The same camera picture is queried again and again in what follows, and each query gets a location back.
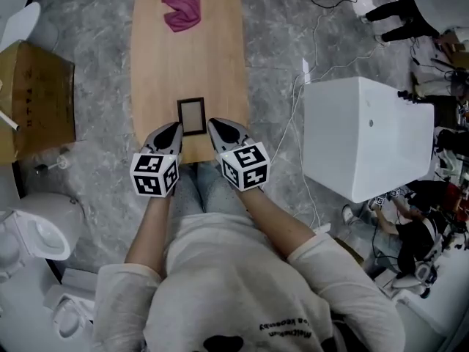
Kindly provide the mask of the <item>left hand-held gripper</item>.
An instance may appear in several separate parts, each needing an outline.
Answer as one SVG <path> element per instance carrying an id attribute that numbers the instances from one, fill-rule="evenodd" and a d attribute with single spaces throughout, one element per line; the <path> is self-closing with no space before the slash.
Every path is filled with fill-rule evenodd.
<path id="1" fill-rule="evenodd" d="M 182 138 L 182 123 L 168 123 L 153 131 L 147 137 L 141 151 L 133 155 L 130 179 L 139 196 L 167 197 L 171 195 L 180 179 Z"/>

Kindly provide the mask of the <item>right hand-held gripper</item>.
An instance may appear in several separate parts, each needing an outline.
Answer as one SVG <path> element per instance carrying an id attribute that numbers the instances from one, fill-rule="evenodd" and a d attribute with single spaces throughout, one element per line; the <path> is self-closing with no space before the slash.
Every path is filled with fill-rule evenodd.
<path id="1" fill-rule="evenodd" d="M 222 175 L 238 191 L 247 191 L 266 184 L 270 178 L 270 158 L 261 142 L 226 151 L 226 145 L 242 145 L 251 137 L 238 122 L 210 118 L 208 133 L 218 155 Z"/>

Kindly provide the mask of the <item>black picture frame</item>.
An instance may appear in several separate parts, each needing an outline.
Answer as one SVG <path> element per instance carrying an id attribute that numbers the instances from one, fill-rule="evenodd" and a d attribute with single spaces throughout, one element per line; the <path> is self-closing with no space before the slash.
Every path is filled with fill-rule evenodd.
<path id="1" fill-rule="evenodd" d="M 204 98 L 178 100 L 177 109 L 184 136 L 206 134 Z"/>

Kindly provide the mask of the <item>person's right forearm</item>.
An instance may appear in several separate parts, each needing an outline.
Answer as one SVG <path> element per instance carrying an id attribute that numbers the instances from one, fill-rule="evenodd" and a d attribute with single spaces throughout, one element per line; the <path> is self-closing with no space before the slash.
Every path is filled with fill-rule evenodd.
<path id="1" fill-rule="evenodd" d="M 285 258 L 316 235 L 310 227 L 277 206 L 259 188 L 235 193 L 258 228 Z"/>

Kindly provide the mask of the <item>person's left forearm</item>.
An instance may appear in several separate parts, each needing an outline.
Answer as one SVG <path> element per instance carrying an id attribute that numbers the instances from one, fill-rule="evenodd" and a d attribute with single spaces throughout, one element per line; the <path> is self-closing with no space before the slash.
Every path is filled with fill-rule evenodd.
<path id="1" fill-rule="evenodd" d="M 164 275 L 164 252 L 171 198 L 151 198 L 125 257 L 125 263 L 143 265 Z"/>

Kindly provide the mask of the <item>wooden coffee table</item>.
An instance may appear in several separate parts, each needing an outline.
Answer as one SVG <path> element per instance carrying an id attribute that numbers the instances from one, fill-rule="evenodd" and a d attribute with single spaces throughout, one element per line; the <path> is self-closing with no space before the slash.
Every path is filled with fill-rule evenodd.
<path id="1" fill-rule="evenodd" d="M 241 0 L 201 0 L 202 20 L 174 33 L 161 0 L 135 0 L 130 41 L 133 127 L 139 143 L 178 121 L 179 100 L 203 98 L 205 117 L 248 125 Z"/>

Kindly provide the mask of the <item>person's grey speckled trousers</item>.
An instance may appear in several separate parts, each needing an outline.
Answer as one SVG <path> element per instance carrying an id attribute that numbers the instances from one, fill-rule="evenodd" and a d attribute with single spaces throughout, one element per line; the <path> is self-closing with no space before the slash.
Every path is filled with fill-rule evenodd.
<path id="1" fill-rule="evenodd" d="M 254 223 L 235 190 L 214 161 L 183 164 L 179 167 L 174 196 L 171 198 L 169 221 L 177 226 L 191 216 L 208 217 L 221 214 L 225 219 Z"/>

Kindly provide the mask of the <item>white toilet brush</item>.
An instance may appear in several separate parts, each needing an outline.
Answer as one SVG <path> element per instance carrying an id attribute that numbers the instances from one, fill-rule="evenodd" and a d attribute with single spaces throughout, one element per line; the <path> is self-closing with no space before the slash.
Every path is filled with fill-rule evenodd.
<path id="1" fill-rule="evenodd" d="M 70 160 L 66 155 L 60 155 L 54 164 L 40 164 L 37 165 L 34 170 L 37 175 L 45 174 L 46 172 L 50 171 L 51 169 L 58 168 L 60 170 L 66 169 L 70 166 Z"/>

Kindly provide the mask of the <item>white bathtub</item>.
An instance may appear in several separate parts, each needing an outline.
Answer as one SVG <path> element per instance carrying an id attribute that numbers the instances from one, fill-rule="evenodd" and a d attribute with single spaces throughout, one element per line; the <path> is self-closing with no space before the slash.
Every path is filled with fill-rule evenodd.
<path id="1" fill-rule="evenodd" d="M 419 179 L 429 171 L 434 106 L 356 76 L 303 89 L 303 172 L 354 203 Z"/>

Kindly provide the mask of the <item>pink cloth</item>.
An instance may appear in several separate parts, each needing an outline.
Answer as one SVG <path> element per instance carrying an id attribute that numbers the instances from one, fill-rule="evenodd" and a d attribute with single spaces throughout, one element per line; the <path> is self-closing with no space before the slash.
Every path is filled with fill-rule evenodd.
<path id="1" fill-rule="evenodd" d="M 172 9 L 163 15 L 163 19 L 174 33 L 189 30 L 202 19 L 201 0 L 161 0 L 161 2 Z"/>

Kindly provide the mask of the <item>large cardboard box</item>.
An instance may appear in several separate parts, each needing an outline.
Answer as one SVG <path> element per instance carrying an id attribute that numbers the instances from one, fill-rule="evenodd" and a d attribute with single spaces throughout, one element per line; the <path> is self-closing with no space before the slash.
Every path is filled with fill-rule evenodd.
<path id="1" fill-rule="evenodd" d="M 75 64 L 19 40 L 0 52 L 0 164 L 75 141 Z"/>

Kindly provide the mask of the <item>white toilet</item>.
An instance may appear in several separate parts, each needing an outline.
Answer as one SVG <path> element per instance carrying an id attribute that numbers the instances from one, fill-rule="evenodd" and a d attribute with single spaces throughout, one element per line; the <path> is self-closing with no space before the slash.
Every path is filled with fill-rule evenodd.
<path id="1" fill-rule="evenodd" d="M 51 311 L 54 332 L 65 342 L 92 336 L 97 274 L 72 268 L 64 270 L 61 283 L 52 285 L 43 306 Z"/>
<path id="2" fill-rule="evenodd" d="M 36 193 L 12 206 L 0 223 L 0 265 L 30 257 L 64 261 L 84 231 L 84 211 L 64 194 Z"/>

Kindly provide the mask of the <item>person's beige shirt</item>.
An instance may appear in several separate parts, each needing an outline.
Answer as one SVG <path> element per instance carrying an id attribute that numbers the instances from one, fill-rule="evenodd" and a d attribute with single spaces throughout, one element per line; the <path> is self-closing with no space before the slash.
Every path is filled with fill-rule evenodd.
<path id="1" fill-rule="evenodd" d="M 329 235 L 277 255 L 252 220 L 207 213 L 174 222 L 166 275 L 145 265 L 98 273 L 92 352 L 403 352 L 396 307 Z"/>

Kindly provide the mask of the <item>black bathtub faucet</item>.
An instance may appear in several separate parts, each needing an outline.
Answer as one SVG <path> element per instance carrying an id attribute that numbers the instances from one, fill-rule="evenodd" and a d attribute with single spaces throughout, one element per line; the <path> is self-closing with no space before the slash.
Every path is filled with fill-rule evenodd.
<path id="1" fill-rule="evenodd" d="M 408 92 L 407 90 L 398 91 L 397 96 L 403 100 L 410 101 L 413 104 L 425 104 L 427 103 L 425 97 L 421 97 L 413 92 Z"/>

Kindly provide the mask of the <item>white long-handled brush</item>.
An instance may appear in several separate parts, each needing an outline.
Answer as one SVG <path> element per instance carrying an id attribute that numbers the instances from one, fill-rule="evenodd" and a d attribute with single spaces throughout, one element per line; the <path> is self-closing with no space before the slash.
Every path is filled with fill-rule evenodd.
<path id="1" fill-rule="evenodd" d="M 8 124 L 14 131 L 20 130 L 20 126 L 16 122 L 14 122 L 8 115 L 6 115 L 2 110 L 0 110 L 0 119 L 3 120 L 6 124 Z"/>

